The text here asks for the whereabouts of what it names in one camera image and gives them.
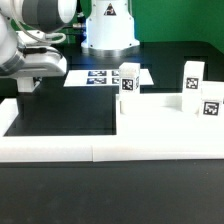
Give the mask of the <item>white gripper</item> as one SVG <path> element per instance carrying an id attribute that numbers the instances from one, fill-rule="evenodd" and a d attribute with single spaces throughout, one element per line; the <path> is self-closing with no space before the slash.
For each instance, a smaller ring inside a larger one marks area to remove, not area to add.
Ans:
<path id="1" fill-rule="evenodd" d="M 15 33 L 0 38 L 0 78 L 34 77 L 33 89 L 41 77 L 63 76 L 66 59 L 52 47 L 26 47 Z"/>

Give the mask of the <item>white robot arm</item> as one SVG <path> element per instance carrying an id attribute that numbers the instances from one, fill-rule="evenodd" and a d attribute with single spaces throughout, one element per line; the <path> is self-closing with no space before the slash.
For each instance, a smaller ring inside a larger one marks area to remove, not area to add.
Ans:
<path id="1" fill-rule="evenodd" d="M 134 19 L 128 0 L 91 0 L 85 17 L 79 0 L 0 0 L 0 79 L 12 78 L 22 92 L 36 87 L 35 78 L 63 76 L 65 57 L 53 46 L 74 17 L 84 30 L 84 53 L 120 56 L 136 48 Z"/>

